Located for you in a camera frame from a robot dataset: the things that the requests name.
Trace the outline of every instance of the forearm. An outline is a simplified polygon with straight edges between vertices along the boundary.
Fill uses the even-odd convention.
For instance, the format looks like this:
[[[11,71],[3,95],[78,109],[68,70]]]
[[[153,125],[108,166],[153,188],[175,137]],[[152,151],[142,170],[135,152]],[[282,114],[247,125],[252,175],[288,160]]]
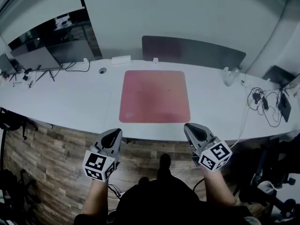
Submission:
[[[108,186],[105,182],[93,180],[89,195],[82,207],[82,213],[97,219],[107,216]]]
[[[218,207],[229,207],[235,205],[235,199],[226,185],[220,170],[215,172],[203,171],[207,202]]]

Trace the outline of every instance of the white desk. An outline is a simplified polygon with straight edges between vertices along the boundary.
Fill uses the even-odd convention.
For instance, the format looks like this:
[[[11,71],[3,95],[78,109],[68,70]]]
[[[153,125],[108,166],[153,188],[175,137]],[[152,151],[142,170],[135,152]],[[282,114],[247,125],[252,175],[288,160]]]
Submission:
[[[87,64],[76,64],[72,69],[86,70]],[[107,68],[99,74],[100,68]],[[29,118],[54,125],[101,133],[111,128],[121,128],[124,137],[186,141],[184,124],[134,124],[119,121],[120,101],[124,73],[127,70],[176,70],[185,73],[190,106],[190,122],[207,126],[222,140],[237,140],[243,122],[250,87],[273,90],[274,84],[257,77],[246,77],[246,88],[239,83],[231,87],[223,84],[222,71],[214,68],[175,63],[154,64],[134,60],[130,64],[112,65],[110,60],[90,63],[87,73],[60,71],[55,82],[46,74],[31,89],[27,82],[3,82],[0,87],[0,106]],[[18,82],[23,75],[18,75]],[[30,80],[35,79],[35,72]],[[288,123],[282,118],[278,127],[270,127],[264,116],[249,110],[241,139],[265,137],[300,129],[300,109],[297,99],[289,93],[292,106]],[[276,95],[268,97],[275,106]],[[272,125],[273,110],[267,116]]]

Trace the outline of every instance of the black and white pattern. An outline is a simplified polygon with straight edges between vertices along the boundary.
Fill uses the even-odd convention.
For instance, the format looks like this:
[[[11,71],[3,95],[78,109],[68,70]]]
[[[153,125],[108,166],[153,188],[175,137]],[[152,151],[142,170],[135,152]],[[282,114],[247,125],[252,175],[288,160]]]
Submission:
[[[91,153],[85,165],[87,167],[91,167],[99,171],[102,171],[105,161],[106,161],[106,157],[103,157],[100,154]]]
[[[228,159],[229,159],[229,157],[228,157],[228,158],[225,158],[223,161],[221,161],[221,162],[218,164],[218,166],[217,166],[216,169],[218,169],[219,167],[223,166],[223,165],[227,162]]]
[[[218,144],[213,149],[210,149],[210,150],[216,156],[216,158],[218,160],[223,159],[224,157],[226,157],[230,153],[230,151],[228,151],[227,148],[221,143]]]
[[[113,173],[113,171],[114,171],[114,163],[112,163],[111,166],[106,170],[105,179],[108,179],[108,177]]]
[[[88,175],[88,177],[94,178],[94,179],[98,179],[102,181],[102,175],[98,172],[95,171],[91,171],[89,169],[85,169],[86,174]]]
[[[202,156],[201,162],[200,162],[203,166],[206,166],[208,169],[212,170],[214,168],[214,166],[216,165],[216,163],[212,160],[210,160],[208,157],[206,156]]]

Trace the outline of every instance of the white cable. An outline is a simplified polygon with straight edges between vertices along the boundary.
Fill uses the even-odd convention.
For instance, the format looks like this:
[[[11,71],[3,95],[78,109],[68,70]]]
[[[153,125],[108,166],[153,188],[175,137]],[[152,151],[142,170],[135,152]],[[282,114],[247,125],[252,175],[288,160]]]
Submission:
[[[266,184],[271,185],[271,187],[276,191],[280,191],[283,189],[283,186],[281,186],[281,188],[275,188],[274,185],[268,180],[265,180],[265,181],[261,182],[260,184],[258,184],[257,188],[260,189],[259,186],[265,186]]]
[[[245,111],[244,111],[244,115],[243,115],[242,126],[240,128],[239,138],[235,142],[235,144],[230,147],[230,149],[233,148],[240,141],[240,138],[242,137],[242,134],[243,134],[244,128],[245,128],[245,124],[246,124],[246,121],[247,121],[247,116],[248,116],[249,110],[250,110],[250,106],[249,106],[248,101],[247,101]]]
[[[185,170],[183,170],[183,171],[181,171],[181,172],[178,172],[177,174],[175,174],[175,175],[173,175],[173,176],[175,177],[175,176],[177,176],[178,174],[185,172],[187,169],[189,169],[189,168],[190,168],[191,166],[193,166],[193,165],[194,165],[194,164],[188,166]]]

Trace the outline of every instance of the person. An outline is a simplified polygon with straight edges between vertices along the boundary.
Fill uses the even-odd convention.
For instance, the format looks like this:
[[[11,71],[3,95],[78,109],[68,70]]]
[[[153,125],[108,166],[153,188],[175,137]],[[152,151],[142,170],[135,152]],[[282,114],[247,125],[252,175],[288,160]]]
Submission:
[[[220,170],[211,172],[202,167],[207,197],[207,202],[202,202],[183,181],[171,175],[170,164],[170,156],[164,154],[157,180],[142,178],[121,197],[113,212],[113,224],[260,224],[247,207],[235,206]],[[93,180],[74,225],[106,224],[107,193],[105,182]]]

